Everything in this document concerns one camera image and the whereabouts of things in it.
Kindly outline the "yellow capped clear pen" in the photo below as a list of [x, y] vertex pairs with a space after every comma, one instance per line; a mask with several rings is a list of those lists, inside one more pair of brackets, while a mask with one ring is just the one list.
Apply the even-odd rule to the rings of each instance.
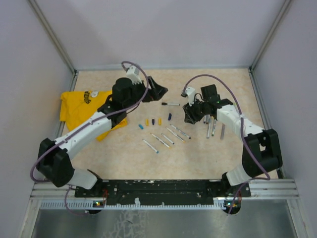
[[185, 140], [180, 137], [176, 132], [174, 132], [173, 130], [171, 130], [170, 128], [168, 127], [165, 127], [171, 134], [173, 134], [176, 138], [178, 138], [180, 141], [184, 142], [185, 143]]

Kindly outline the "dark blue capped marker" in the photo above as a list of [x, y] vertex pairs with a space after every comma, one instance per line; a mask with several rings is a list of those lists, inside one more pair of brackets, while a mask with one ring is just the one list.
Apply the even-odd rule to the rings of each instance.
[[184, 131], [182, 131], [180, 128], [170, 124], [174, 129], [176, 129], [178, 132], [180, 132], [181, 134], [183, 134], [184, 136], [186, 136], [188, 139], [191, 139], [191, 136], [188, 135], [187, 133], [185, 133]]

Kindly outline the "blue eraser-cap white marker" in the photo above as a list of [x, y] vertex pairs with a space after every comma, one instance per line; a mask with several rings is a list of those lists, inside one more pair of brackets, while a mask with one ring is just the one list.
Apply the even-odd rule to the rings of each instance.
[[167, 137], [165, 134], [161, 133], [161, 135], [167, 140], [169, 141], [171, 144], [175, 144], [169, 137]]

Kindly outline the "black eraser-cap white marker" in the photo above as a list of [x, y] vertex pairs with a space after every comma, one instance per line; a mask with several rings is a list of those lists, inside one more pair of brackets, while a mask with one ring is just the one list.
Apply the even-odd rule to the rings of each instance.
[[167, 103], [167, 102], [162, 102], [162, 106], [180, 106], [179, 103]]

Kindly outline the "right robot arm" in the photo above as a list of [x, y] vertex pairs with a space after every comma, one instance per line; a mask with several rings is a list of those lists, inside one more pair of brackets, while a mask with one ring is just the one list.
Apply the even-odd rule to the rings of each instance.
[[274, 129], [265, 130], [241, 115], [229, 99], [221, 99], [216, 86], [201, 88], [202, 99], [196, 97], [196, 90], [187, 87], [182, 97], [188, 99], [183, 106], [184, 121], [195, 124], [209, 115], [236, 134], [243, 143], [242, 162], [222, 176], [222, 192], [233, 196], [239, 190], [239, 184], [264, 173], [279, 169], [282, 156], [278, 134]]

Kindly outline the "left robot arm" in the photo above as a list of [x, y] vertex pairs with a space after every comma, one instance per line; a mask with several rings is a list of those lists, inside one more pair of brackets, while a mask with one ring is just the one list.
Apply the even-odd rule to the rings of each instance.
[[150, 76], [146, 83], [119, 78], [105, 103], [84, 123], [62, 137], [41, 142], [38, 159], [31, 170], [39, 171], [56, 187], [79, 186], [91, 196], [99, 196], [103, 191], [99, 177], [89, 170], [75, 169], [71, 160], [92, 140], [122, 122], [128, 110], [141, 102], [158, 101], [167, 92], [166, 87], [158, 85]]

